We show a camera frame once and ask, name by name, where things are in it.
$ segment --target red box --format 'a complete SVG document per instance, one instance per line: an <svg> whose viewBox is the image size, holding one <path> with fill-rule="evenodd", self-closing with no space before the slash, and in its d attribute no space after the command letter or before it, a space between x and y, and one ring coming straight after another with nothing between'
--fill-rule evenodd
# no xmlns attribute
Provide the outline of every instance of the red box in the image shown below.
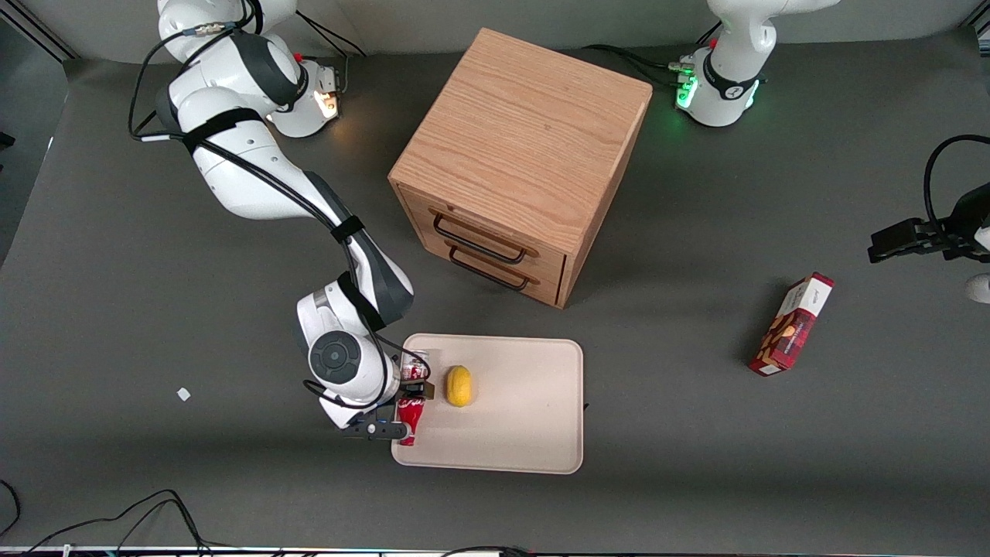
<svg viewBox="0 0 990 557"><path fill-rule="evenodd" d="M812 273L792 285L749 368L764 377L791 369L835 284L831 278Z"/></svg>

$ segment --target wood grain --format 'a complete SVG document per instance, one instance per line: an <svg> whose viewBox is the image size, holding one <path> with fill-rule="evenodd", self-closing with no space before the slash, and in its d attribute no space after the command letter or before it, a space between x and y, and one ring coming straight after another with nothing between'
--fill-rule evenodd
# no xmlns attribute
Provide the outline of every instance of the wood grain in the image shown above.
<svg viewBox="0 0 990 557"><path fill-rule="evenodd" d="M389 180L424 245L432 217L408 206L411 195L542 257L559 256L553 304L562 307L651 95L647 83L483 29Z"/></svg>

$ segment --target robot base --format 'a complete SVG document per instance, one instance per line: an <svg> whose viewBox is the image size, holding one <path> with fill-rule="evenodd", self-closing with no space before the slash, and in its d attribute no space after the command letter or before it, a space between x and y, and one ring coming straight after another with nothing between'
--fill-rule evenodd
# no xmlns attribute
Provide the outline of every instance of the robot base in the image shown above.
<svg viewBox="0 0 990 557"><path fill-rule="evenodd" d="M700 124L713 128L722 128L734 124L745 109L752 106L753 94L759 86L756 81L749 91L741 90L737 98L726 100L719 90L705 77L704 72L698 71L702 62L712 50L708 47L699 49L692 55L682 56L681 63L694 64L695 71L677 89L674 106L687 112Z"/></svg>

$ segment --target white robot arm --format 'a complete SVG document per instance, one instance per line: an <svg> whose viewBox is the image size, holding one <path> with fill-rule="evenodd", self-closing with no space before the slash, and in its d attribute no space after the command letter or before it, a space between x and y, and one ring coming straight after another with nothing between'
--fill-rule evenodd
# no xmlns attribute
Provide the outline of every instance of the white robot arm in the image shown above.
<svg viewBox="0 0 990 557"><path fill-rule="evenodd" d="M264 17L258 31L295 12L295 1L252 1ZM170 36L234 21L243 16L242 7L240 0L159 0L159 31ZM288 161L264 123L280 116L293 129L312 126L313 107L321 103L312 75L324 68L301 64L276 36L241 30L183 37L168 47L180 60L195 59L159 95L159 119L182 138L224 207L249 219L314 217L345 247L349 272L299 300L296 313L321 405L338 428L353 428L399 389L398 370L374 333L406 313L413 289L330 186ZM325 121L315 120L316 129ZM401 424L372 422L368 432L375 429L377 437L405 434Z"/></svg>
<svg viewBox="0 0 990 557"><path fill-rule="evenodd" d="M770 18L814 12L840 0L708 0L724 30L712 49L702 47L684 56L691 70L675 106L698 122L713 127L736 122L752 104L756 77L777 44Z"/></svg>

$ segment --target wooden cabinet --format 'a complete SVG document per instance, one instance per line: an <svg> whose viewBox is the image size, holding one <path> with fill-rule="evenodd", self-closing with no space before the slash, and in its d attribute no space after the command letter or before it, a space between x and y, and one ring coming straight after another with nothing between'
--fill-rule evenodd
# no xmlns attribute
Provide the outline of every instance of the wooden cabinet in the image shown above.
<svg viewBox="0 0 990 557"><path fill-rule="evenodd" d="M389 181L428 251L562 308L651 94L483 29Z"/></svg>

